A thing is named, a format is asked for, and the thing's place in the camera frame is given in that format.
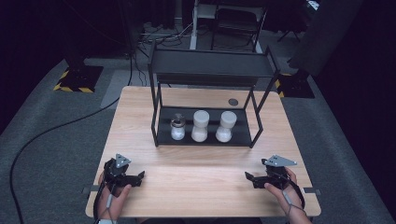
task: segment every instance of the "small glass container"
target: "small glass container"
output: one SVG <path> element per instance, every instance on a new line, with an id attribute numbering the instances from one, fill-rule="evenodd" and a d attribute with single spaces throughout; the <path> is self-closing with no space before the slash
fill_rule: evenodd
<path id="1" fill-rule="evenodd" d="M 236 115 L 232 111 L 224 111 L 221 114 L 220 126 L 216 131 L 216 138 L 222 142 L 226 143 L 233 137 L 232 128 L 236 123 Z"/>
<path id="2" fill-rule="evenodd" d="M 176 113 L 174 117 L 171 120 L 171 135 L 172 138 L 175 140 L 181 140 L 184 138 L 184 135 L 186 133 L 184 126 L 186 124 L 186 119 L 183 117 L 183 115 Z"/>
<path id="3" fill-rule="evenodd" d="M 195 111 L 193 122 L 194 126 L 192 127 L 191 138 L 195 142 L 204 142 L 207 138 L 209 113 L 204 110 Z"/>

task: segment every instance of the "white cylindrical container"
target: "white cylindrical container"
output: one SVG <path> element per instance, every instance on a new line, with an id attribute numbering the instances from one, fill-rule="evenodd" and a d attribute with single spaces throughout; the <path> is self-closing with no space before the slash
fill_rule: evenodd
<path id="1" fill-rule="evenodd" d="M 175 116 L 171 120 L 171 135 L 175 140 L 181 140 L 184 138 L 186 133 L 184 129 L 184 125 L 186 124 L 186 119 L 181 114 L 175 114 Z"/>
<path id="2" fill-rule="evenodd" d="M 226 143 L 233 137 L 232 128 L 236 123 L 236 115 L 232 111 L 224 111 L 221 114 L 220 126 L 216 131 L 216 138 L 222 142 Z"/>
<path id="3" fill-rule="evenodd" d="M 192 127 L 191 137 L 195 142 L 204 142 L 207 138 L 207 125 L 209 124 L 209 113 L 198 110 L 194 113 L 194 126 Z"/>

